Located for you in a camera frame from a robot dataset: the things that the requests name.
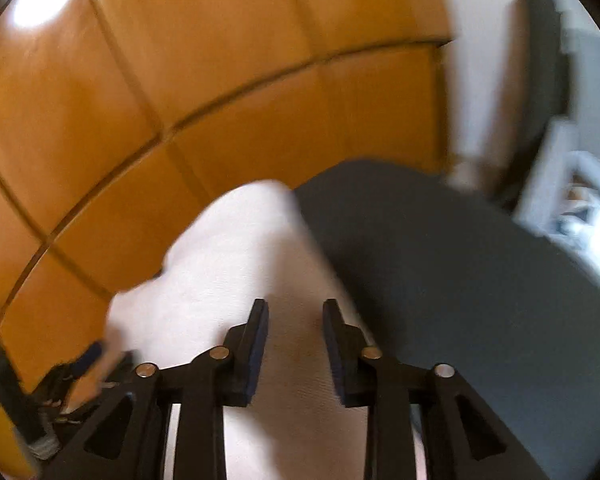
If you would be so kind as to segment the beige knit sweater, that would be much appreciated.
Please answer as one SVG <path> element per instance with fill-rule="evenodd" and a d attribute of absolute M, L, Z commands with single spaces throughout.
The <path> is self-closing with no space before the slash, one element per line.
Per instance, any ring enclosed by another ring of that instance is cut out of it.
<path fill-rule="evenodd" d="M 102 382 L 128 350 L 162 368 L 188 363 L 259 298 L 270 308 L 268 338 L 251 404 L 224 413 L 228 476 L 361 478 L 366 413 L 336 395 L 323 304 L 336 299 L 351 325 L 360 318 L 278 182 L 220 197 L 169 248 L 159 276 L 114 296 L 93 377 Z"/>

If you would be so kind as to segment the grey yellow blue chair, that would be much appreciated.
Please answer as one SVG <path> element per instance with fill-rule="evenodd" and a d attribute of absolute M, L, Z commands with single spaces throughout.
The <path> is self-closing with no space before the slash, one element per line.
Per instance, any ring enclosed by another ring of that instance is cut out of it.
<path fill-rule="evenodd" d="M 600 37 L 573 30 L 570 40 L 574 47 L 570 112 L 550 121 L 514 220 L 568 252 L 600 282 L 600 260 L 571 250 L 554 234 L 555 218 L 571 183 L 600 191 Z"/>

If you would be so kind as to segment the black rolled mat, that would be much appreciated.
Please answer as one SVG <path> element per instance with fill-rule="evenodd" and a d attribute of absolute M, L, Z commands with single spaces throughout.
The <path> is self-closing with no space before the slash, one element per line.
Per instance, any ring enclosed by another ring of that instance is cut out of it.
<path fill-rule="evenodd" d="M 507 9 L 506 50 L 496 107 L 486 137 L 486 194 L 509 214 L 546 137 L 570 107 L 570 56 L 556 0 L 514 0 Z"/>

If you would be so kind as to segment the wooden cabinet wall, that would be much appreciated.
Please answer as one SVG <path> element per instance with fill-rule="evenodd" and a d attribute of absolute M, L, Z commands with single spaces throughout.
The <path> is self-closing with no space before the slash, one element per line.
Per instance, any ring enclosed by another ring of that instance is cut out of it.
<path fill-rule="evenodd" d="M 239 185 L 449 166 L 444 0 L 0 0 L 0 335 L 32 389 Z"/>

